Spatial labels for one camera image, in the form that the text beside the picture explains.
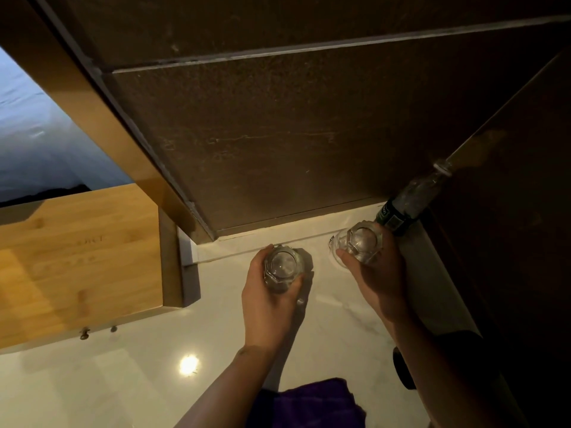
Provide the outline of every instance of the wall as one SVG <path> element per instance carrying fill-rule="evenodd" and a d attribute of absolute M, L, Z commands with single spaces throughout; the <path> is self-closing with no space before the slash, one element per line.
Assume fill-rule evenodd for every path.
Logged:
<path fill-rule="evenodd" d="M 568 0 L 45 1 L 219 236 L 386 199 L 557 53 L 570 17 L 553 15 L 571 10 Z"/>

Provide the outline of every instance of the forearm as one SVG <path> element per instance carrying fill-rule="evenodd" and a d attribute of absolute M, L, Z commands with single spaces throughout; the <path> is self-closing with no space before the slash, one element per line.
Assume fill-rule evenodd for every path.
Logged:
<path fill-rule="evenodd" d="M 259 347 L 240 349 L 175 428 L 243 427 L 272 361 Z"/>
<path fill-rule="evenodd" d="M 439 428 L 504 426 L 488 403 L 467 385 L 414 315 L 383 320 L 402 353 L 432 421 Z"/>

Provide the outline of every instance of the wooden cutting board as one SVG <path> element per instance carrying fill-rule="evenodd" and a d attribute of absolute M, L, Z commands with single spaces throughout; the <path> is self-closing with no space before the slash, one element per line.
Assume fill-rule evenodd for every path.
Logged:
<path fill-rule="evenodd" d="M 0 209 L 0 348 L 181 306 L 176 226 L 137 185 Z"/>

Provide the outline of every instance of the wooden frame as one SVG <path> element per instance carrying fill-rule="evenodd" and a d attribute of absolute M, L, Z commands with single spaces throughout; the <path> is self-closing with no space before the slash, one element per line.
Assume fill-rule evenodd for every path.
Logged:
<path fill-rule="evenodd" d="M 0 46 L 196 244 L 214 239 L 27 0 L 0 0 Z"/>

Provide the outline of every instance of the white bedsheet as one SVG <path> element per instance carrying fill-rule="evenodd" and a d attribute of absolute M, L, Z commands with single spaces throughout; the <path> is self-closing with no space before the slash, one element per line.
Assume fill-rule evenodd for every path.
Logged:
<path fill-rule="evenodd" d="M 0 202 L 132 180 L 0 48 Z"/>

